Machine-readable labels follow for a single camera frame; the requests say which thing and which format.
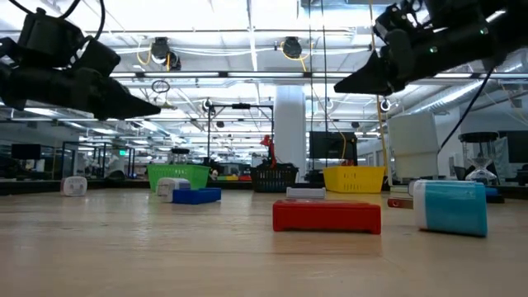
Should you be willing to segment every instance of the table surface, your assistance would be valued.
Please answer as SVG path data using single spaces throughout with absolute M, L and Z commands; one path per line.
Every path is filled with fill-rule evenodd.
M 0 197 L 1 296 L 522 296 L 528 202 L 488 205 L 488 238 L 421 232 L 379 195 L 382 234 L 274 233 L 284 195 L 207 205 L 138 190 Z

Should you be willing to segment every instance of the blue box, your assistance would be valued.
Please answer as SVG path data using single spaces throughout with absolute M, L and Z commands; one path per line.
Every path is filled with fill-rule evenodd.
M 172 192 L 172 203 L 198 205 L 218 201 L 222 198 L 222 190 L 219 188 L 203 188 L 199 190 L 174 190 Z

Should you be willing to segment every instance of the white column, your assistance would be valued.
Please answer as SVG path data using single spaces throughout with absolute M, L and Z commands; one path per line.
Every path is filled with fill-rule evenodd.
M 298 182 L 306 174 L 306 100 L 303 86 L 278 86 L 275 112 L 275 154 L 278 163 L 293 163 Z

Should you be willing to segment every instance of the computer monitor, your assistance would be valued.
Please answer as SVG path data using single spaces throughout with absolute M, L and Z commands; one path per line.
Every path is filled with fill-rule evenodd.
M 40 144 L 11 144 L 11 158 L 39 160 L 41 159 Z
M 357 164 L 357 137 L 354 132 L 343 132 L 346 139 L 346 160 L 353 160 Z M 338 132 L 312 131 L 309 133 L 310 158 L 343 158 L 343 137 Z

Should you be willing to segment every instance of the white cube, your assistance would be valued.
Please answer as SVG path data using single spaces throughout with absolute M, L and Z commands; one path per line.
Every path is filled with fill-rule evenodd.
M 172 202 L 172 192 L 174 190 L 191 189 L 191 183 L 185 178 L 160 178 L 156 186 L 156 195 L 161 197 L 163 202 Z

